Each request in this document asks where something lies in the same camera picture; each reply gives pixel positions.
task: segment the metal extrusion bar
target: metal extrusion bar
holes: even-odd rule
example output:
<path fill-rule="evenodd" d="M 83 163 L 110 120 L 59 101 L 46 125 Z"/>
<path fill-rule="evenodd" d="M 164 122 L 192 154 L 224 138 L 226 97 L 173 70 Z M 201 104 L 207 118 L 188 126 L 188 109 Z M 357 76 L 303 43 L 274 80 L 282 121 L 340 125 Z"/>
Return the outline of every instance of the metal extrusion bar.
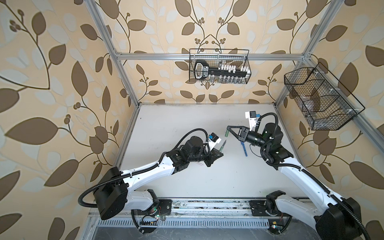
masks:
<path fill-rule="evenodd" d="M 319 25 L 312 34 L 310 41 L 303 51 L 303 55 L 310 56 L 313 53 L 316 45 L 319 43 L 319 40 L 323 36 L 323 33 L 328 28 L 329 24 L 332 22 L 333 18 L 336 16 L 337 12 L 340 10 L 344 0 L 332 0 L 324 13 L 323 18 L 321 19 Z"/>
<path fill-rule="evenodd" d="M 137 108 L 139 106 L 139 101 L 137 100 L 137 96 L 134 92 L 134 89 L 128 80 L 128 76 L 124 70 L 123 65 L 116 58 L 115 49 L 113 47 L 111 38 L 109 37 L 109 33 L 107 31 L 107 28 L 105 27 L 104 22 L 99 15 L 96 3 L 94 0 L 85 0 L 85 4 L 87 6 L 89 13 L 91 14 L 93 21 L 96 24 L 97 29 L 99 30 L 101 38 L 104 41 L 104 45 L 107 48 L 109 55 L 111 56 L 111 60 L 113 61 L 115 67 L 117 68 L 119 75 L 121 76 L 121 80 L 123 82 L 123 85 L 124 85 L 125 89 L 127 90 L 127 93 L 129 94 L 129 96 L 131 97 L 133 105 Z"/>
<path fill-rule="evenodd" d="M 308 67 L 316 67 L 316 63 L 312 60 L 311 57 L 305 58 L 305 63 Z M 323 76 L 327 79 L 327 81 L 335 88 L 339 89 L 333 81 L 329 78 L 328 75 L 323 74 Z M 351 105 L 354 106 L 353 103 L 343 94 L 342 91 L 339 91 L 339 94 Z M 383 135 L 372 126 L 372 124 L 367 120 L 362 114 L 357 115 L 353 118 L 353 122 L 356 126 L 361 130 L 361 132 L 373 143 L 374 146 L 379 150 L 379 152 L 384 156 L 384 137 Z"/>
<path fill-rule="evenodd" d="M 214 53 L 208 53 L 204 55 L 217 56 Z M 231 56 L 244 56 L 243 54 L 231 54 Z M 182 53 L 117 53 L 118 60 L 189 60 L 189 54 Z M 302 54 L 272 54 L 272 53 L 250 53 L 248 54 L 249 61 L 256 60 L 270 60 L 270 61 L 301 61 L 303 59 Z"/>
<path fill-rule="evenodd" d="M 139 111 L 140 111 L 140 107 L 135 108 L 133 113 L 132 113 L 132 117 L 131 117 L 131 120 L 129 121 L 127 131 L 124 133 L 124 137 L 121 141 L 119 151 L 117 153 L 115 162 L 113 164 L 114 167 L 118 167 L 119 169 L 120 169 L 122 160 L 124 158 L 124 154 L 125 154 L 125 151 L 127 149 L 129 140 L 131 138 L 132 131 L 133 131 L 133 128 L 135 126 L 137 116 L 139 115 Z"/>

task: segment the aluminum frame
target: aluminum frame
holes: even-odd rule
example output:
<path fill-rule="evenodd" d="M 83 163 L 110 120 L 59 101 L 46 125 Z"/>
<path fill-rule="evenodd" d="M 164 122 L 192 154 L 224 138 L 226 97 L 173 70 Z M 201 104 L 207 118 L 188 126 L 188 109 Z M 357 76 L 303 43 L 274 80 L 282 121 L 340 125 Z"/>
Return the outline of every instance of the aluminum frame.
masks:
<path fill-rule="evenodd" d="M 111 56 L 111 60 L 113 61 L 120 77 L 122 80 L 122 83 L 127 90 L 128 95 L 131 97 L 133 105 L 137 108 L 139 106 L 139 101 L 137 99 L 137 96 L 135 94 L 135 91 L 129 82 L 128 76 L 124 70 L 124 67 L 122 63 L 117 59 L 116 57 L 116 50 L 113 47 L 113 43 L 111 38 L 109 37 L 109 33 L 107 31 L 107 28 L 97 10 L 97 6 L 95 4 L 94 0 L 85 0 L 85 4 L 87 6 L 88 12 L 90 13 L 93 21 L 95 22 L 96 28 L 99 30 L 99 33 L 101 35 L 101 38 L 103 39 L 104 45 L 107 48 L 107 51 L 109 55 Z"/>
<path fill-rule="evenodd" d="M 243 54 L 231 54 L 231 56 L 243 56 Z M 117 53 L 118 60 L 189 60 L 189 54 L 182 53 Z M 304 58 L 303 54 L 272 54 L 272 53 L 250 53 L 248 54 L 249 61 L 269 60 L 269 61 L 301 61 Z"/>

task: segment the leaf pattern wallpaper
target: leaf pattern wallpaper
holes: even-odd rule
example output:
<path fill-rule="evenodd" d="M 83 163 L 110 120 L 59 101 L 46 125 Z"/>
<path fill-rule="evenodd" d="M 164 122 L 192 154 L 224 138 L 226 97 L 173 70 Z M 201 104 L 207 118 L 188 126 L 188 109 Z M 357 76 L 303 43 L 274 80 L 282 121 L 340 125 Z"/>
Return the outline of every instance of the leaf pattern wallpaper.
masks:
<path fill-rule="evenodd" d="M 366 107 L 361 113 L 384 135 L 384 3 L 346 0 L 313 52 Z M 384 157 L 351 121 L 338 131 L 311 131 L 293 96 L 280 106 L 305 166 L 361 206 L 372 239 L 383 239 Z"/>
<path fill-rule="evenodd" d="M 134 107 L 85 4 L 0 0 L 0 14 L 0 239 L 74 240 L 77 197 L 113 165 Z"/>
<path fill-rule="evenodd" d="M 123 64 L 143 103 L 272 103 L 284 86 L 284 73 L 294 67 L 292 61 L 250 61 L 248 84 L 220 84 L 190 80 L 184 61 L 127 60 Z"/>
<path fill-rule="evenodd" d="M 330 0 L 96 0 L 123 53 L 302 53 Z"/>

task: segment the black wire basket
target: black wire basket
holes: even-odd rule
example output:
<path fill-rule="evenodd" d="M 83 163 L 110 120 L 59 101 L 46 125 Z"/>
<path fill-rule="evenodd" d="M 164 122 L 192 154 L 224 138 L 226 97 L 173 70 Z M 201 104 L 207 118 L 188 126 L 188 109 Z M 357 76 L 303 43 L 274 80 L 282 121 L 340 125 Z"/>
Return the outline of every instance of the black wire basket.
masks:
<path fill-rule="evenodd" d="M 191 48 L 189 81 L 247 84 L 252 74 L 248 53 L 249 50 L 243 49 Z"/>
<path fill-rule="evenodd" d="M 285 74 L 284 84 L 311 130 L 339 130 L 365 107 L 333 73 L 319 64 L 314 68 L 299 68 Z M 337 87 L 325 78 L 326 73 L 337 80 Z M 352 106 L 349 103 L 351 100 L 358 106 Z"/>

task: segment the brown leaf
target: brown leaf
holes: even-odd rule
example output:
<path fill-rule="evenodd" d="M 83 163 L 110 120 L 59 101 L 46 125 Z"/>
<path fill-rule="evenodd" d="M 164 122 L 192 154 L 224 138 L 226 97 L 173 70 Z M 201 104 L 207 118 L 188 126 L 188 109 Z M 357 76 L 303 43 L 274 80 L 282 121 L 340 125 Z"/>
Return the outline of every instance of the brown leaf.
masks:
<path fill-rule="evenodd" d="M 311 30 L 311 35 L 310 35 L 311 37 L 312 37 L 313 33 L 315 32 L 317 26 L 318 26 L 317 24 L 313 25 L 313 28 Z"/>
<path fill-rule="evenodd" d="M 89 145 L 96 154 L 100 154 L 104 150 L 104 144 L 97 137 L 89 137 Z"/>
<path fill-rule="evenodd" d="M 217 102 L 217 96 L 216 95 L 209 94 L 208 98 L 213 103 Z"/>
<path fill-rule="evenodd" d="M 186 64 L 185 62 L 175 62 L 175 64 L 176 64 L 181 70 L 184 70 L 184 71 L 188 71 L 188 70 L 189 70 L 189 66 L 188 66 L 188 64 Z"/>
<path fill-rule="evenodd" d="M 76 227 L 75 229 L 70 231 L 70 233 L 68 233 L 68 235 L 65 237 L 64 240 L 75 240 L 77 233 L 79 232 L 79 229 L 80 227 Z"/>
<path fill-rule="evenodd" d="M 325 39 L 329 42 L 336 41 L 337 39 L 341 38 L 343 34 L 347 31 L 347 27 L 343 25 L 337 25 L 331 28 L 327 35 L 325 36 Z"/>
<path fill-rule="evenodd" d="M 384 65 L 384 50 L 372 46 L 365 47 L 365 56 L 370 64 L 379 67 Z"/>
<path fill-rule="evenodd" d="M 289 98 L 290 99 L 294 99 L 295 97 L 298 97 L 299 94 L 296 92 L 296 90 L 293 88 L 290 92 L 289 92 Z"/>
<path fill-rule="evenodd" d="M 321 171 L 321 174 L 323 175 L 323 177 L 324 177 L 328 182 L 335 184 L 335 181 L 333 180 L 332 174 L 331 174 L 331 172 L 329 171 L 329 169 L 327 168 L 327 166 L 325 166 L 324 164 L 321 164 L 321 165 L 320 165 L 320 171 Z"/>
<path fill-rule="evenodd" d="M 53 122 L 38 117 L 18 123 L 5 136 L 22 143 L 40 145 L 51 140 L 57 131 L 58 128 Z"/>
<path fill-rule="evenodd" d="M 260 102 L 257 101 L 257 100 L 254 100 L 254 99 L 249 99 L 248 100 L 248 104 L 258 104 L 258 103 L 260 103 Z"/>
<path fill-rule="evenodd" d="M 64 60 L 65 53 L 66 53 L 65 44 L 53 47 L 51 48 L 51 50 L 49 50 L 49 53 L 48 53 L 49 60 L 51 61 L 52 64 L 59 65 Z"/>
<path fill-rule="evenodd" d="M 180 94 L 185 97 L 185 98 L 193 98 L 193 95 L 192 93 L 188 92 L 188 91 L 184 91 L 184 90 L 181 90 L 180 91 Z"/>
<path fill-rule="evenodd" d="M 281 64 L 277 65 L 277 66 L 273 69 L 272 74 L 275 75 L 275 74 L 278 73 L 280 70 L 281 70 Z"/>
<path fill-rule="evenodd" d="M 344 4 L 351 7 L 356 5 L 356 0 L 345 0 Z"/>
<path fill-rule="evenodd" d="M 349 168 L 362 183 L 373 188 L 384 189 L 384 177 L 367 164 L 363 162 L 352 162 Z"/>
<path fill-rule="evenodd" d="M 152 80 L 152 81 L 149 82 L 149 85 L 150 86 L 155 86 L 157 83 L 158 83 L 157 80 Z"/>
<path fill-rule="evenodd" d="M 64 220 L 59 217 L 55 217 L 48 232 L 48 240 L 59 240 L 62 237 L 64 230 Z"/>
<path fill-rule="evenodd" d="M 258 83 L 259 85 L 262 85 L 262 86 L 265 86 L 265 85 L 266 85 L 266 81 L 261 80 L 261 79 L 259 79 L 259 80 L 257 81 L 257 83 Z"/>
<path fill-rule="evenodd" d="M 234 94 L 235 90 L 225 91 L 221 94 L 221 98 L 229 98 Z"/>
<path fill-rule="evenodd" d="M 296 26 L 296 21 L 290 18 L 277 20 L 277 27 L 283 31 L 288 31 Z"/>
<path fill-rule="evenodd" d="M 326 4 L 327 0 L 310 0 L 305 10 L 305 14 L 308 18 L 313 18 L 323 10 Z"/>
<path fill-rule="evenodd" d="M 101 104 L 105 112 L 108 112 L 109 107 L 111 105 L 111 95 L 109 93 L 109 89 L 106 86 L 103 92 L 103 99 L 101 100 Z"/>
<path fill-rule="evenodd" d="M 231 51 L 229 51 L 229 54 L 237 54 L 237 48 L 234 48 Z"/>
<path fill-rule="evenodd" d="M 237 26 L 236 23 L 230 22 L 227 25 L 227 31 L 231 35 L 239 35 L 240 34 L 240 29 L 239 26 Z"/>
<path fill-rule="evenodd" d="M 100 172 L 101 172 L 102 168 L 103 168 L 103 165 L 101 164 L 101 162 L 99 162 L 96 165 L 95 169 L 93 170 L 90 182 L 95 181 L 95 179 L 100 175 Z"/>
<path fill-rule="evenodd" d="M 286 52 L 284 50 L 278 50 L 278 51 L 274 51 L 273 53 L 271 54 L 285 54 Z"/>
<path fill-rule="evenodd" d="M 365 228 L 372 240 L 384 239 L 384 230 L 379 221 L 371 220 Z"/>
<path fill-rule="evenodd" d="M 195 84 L 195 83 L 196 83 L 196 79 L 195 79 L 195 78 L 188 79 L 187 81 L 185 81 L 185 83 L 188 83 L 188 84 Z"/>
<path fill-rule="evenodd" d="M 320 100 L 319 92 L 317 91 L 316 88 L 312 89 L 310 99 L 313 102 L 312 103 L 312 109 L 308 109 L 308 110 L 309 111 L 314 111 L 314 112 L 320 111 L 321 100 Z"/>
<path fill-rule="evenodd" d="M 95 71 L 98 73 L 101 71 L 101 69 L 103 68 L 103 65 L 104 65 L 104 58 L 103 57 L 99 57 L 97 60 L 96 60 L 96 64 L 95 64 Z"/>
<path fill-rule="evenodd" d="M 154 101 L 153 103 L 157 103 L 157 104 L 165 104 L 165 103 L 166 103 L 166 100 L 165 100 L 165 99 L 159 99 L 159 100 Z"/>
<path fill-rule="evenodd" d="M 79 162 L 75 159 L 64 162 L 50 175 L 44 186 L 56 187 L 65 183 L 74 175 L 78 166 Z"/>
<path fill-rule="evenodd" d="M 325 139 L 328 138 L 329 130 L 316 130 L 313 134 L 313 142 L 320 145 Z"/>
<path fill-rule="evenodd" d="M 301 121 L 299 123 L 299 129 L 300 129 L 300 133 L 303 137 L 306 137 L 308 135 L 307 128 L 304 126 L 303 122 L 301 122 Z"/>
<path fill-rule="evenodd" d="M 121 89 L 121 90 L 120 90 L 120 95 L 121 95 L 123 98 L 126 98 L 126 97 L 127 97 L 127 90 L 125 90 L 125 88 Z"/>
<path fill-rule="evenodd" d="M 109 25 L 106 25 L 105 26 L 107 28 L 107 31 L 108 31 L 108 34 L 109 34 L 109 37 L 112 38 L 112 31 L 111 31 L 111 27 Z"/>
<path fill-rule="evenodd" d="M 83 31 L 84 35 L 91 39 L 96 40 L 97 39 L 97 33 L 96 30 L 91 26 L 90 24 L 83 24 L 80 26 L 81 30 Z"/>
<path fill-rule="evenodd" d="M 198 95 L 196 97 L 196 102 L 201 103 L 204 100 L 204 98 L 205 98 L 205 94 Z"/>
<path fill-rule="evenodd" d="M 113 136 L 116 136 L 119 130 L 119 120 L 116 120 L 115 125 L 113 125 L 112 134 Z"/>
<path fill-rule="evenodd" d="M 259 91 L 254 91 L 252 92 L 254 95 L 257 95 L 257 96 L 263 96 L 266 94 L 266 92 L 264 90 L 259 90 Z"/>
<path fill-rule="evenodd" d="M 19 92 L 10 88 L 0 89 L 0 113 L 13 107 L 20 99 Z"/>
<path fill-rule="evenodd" d="M 317 62 L 320 63 L 320 69 L 323 70 L 324 73 L 328 73 L 328 62 L 324 58 L 319 58 Z"/>
<path fill-rule="evenodd" d="M 379 126 L 377 128 L 377 130 L 384 136 L 384 124 L 382 124 L 381 126 Z"/>
<path fill-rule="evenodd" d="M 176 9 L 183 17 L 191 15 L 191 4 L 187 0 L 175 0 Z"/>
<path fill-rule="evenodd" d="M 21 214 L 7 214 L 0 217 L 0 234 L 12 227 L 19 219 Z"/>
<path fill-rule="evenodd" d="M 115 0 L 99 0 L 101 9 L 110 18 L 116 19 L 119 16 L 119 6 Z"/>
<path fill-rule="evenodd" d="M 132 19 L 128 22 L 128 28 L 132 31 L 141 31 L 145 28 L 147 21 L 141 19 Z"/>
<path fill-rule="evenodd" d="M 0 179 L 0 201 L 14 188 L 20 177 L 20 170 Z"/>
<path fill-rule="evenodd" d="M 349 63 L 340 76 L 338 87 L 346 95 L 349 96 L 359 83 L 359 73 L 353 65 Z"/>
<path fill-rule="evenodd" d="M 288 106 L 288 98 L 285 97 L 284 98 L 284 107 L 287 108 L 287 106 Z"/>
<path fill-rule="evenodd" d="M 112 61 L 111 59 L 107 59 L 107 67 L 108 67 L 108 71 L 109 71 L 109 74 L 112 76 Z"/>
<path fill-rule="evenodd" d="M 106 143 L 108 141 L 108 132 L 104 127 L 97 126 L 95 127 L 96 136 L 102 143 Z"/>
<path fill-rule="evenodd" d="M 137 70 L 141 75 L 144 75 L 144 74 L 145 74 L 144 69 L 143 69 L 140 65 L 138 65 L 138 64 L 136 64 L 136 70 Z"/>
<path fill-rule="evenodd" d="M 335 148 L 336 138 L 327 138 L 319 145 L 319 152 L 324 156 L 328 156 L 333 153 Z"/>
<path fill-rule="evenodd" d="M 36 13 L 32 18 L 32 29 L 36 35 L 42 34 L 46 29 L 46 22 L 41 12 Z"/>
<path fill-rule="evenodd" d="M 243 61 L 234 61 L 231 63 L 231 65 L 235 65 L 236 68 L 240 68 L 240 66 L 243 65 Z"/>
<path fill-rule="evenodd" d="M 71 78 L 74 89 L 83 97 L 88 90 L 88 80 L 78 61 L 73 65 Z"/>
<path fill-rule="evenodd" d="M 232 8 L 233 15 L 235 17 L 240 17 L 241 15 L 243 15 L 248 9 L 250 2 L 251 0 L 238 0 L 237 2 L 235 2 Z"/>
<path fill-rule="evenodd" d="M 181 30 L 181 35 L 191 35 L 195 30 L 195 24 L 192 22 L 186 23 Z"/>
<path fill-rule="evenodd" d="M 161 92 L 159 92 L 159 91 L 149 91 L 148 93 L 151 96 L 157 96 L 157 95 L 161 94 Z"/>

